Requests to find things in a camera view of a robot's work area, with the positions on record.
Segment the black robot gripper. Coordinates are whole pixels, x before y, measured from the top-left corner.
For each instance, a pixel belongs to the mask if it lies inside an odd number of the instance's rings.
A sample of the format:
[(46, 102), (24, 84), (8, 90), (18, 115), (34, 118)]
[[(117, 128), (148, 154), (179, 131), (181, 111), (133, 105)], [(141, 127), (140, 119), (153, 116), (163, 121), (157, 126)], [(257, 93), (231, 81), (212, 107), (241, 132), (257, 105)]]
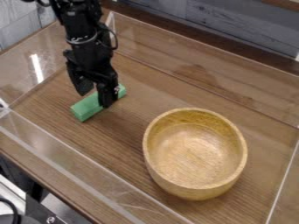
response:
[(108, 108), (117, 100), (117, 72), (110, 60), (117, 45), (112, 45), (109, 35), (114, 34), (100, 22), (65, 23), (65, 41), (69, 50), (62, 52), (70, 83), (84, 96), (97, 83), (97, 102)]

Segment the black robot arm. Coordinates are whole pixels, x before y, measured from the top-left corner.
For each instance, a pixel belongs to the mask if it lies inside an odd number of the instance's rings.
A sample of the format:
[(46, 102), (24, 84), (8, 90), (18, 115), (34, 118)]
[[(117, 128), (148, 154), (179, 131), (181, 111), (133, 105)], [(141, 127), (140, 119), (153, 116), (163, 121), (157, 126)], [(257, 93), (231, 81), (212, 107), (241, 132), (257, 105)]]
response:
[(21, 0), (50, 7), (65, 30), (69, 49), (62, 51), (66, 70), (77, 93), (84, 96), (97, 90), (97, 104), (108, 108), (117, 100), (117, 71), (112, 67), (117, 49), (116, 33), (100, 21), (102, 16), (98, 0)]

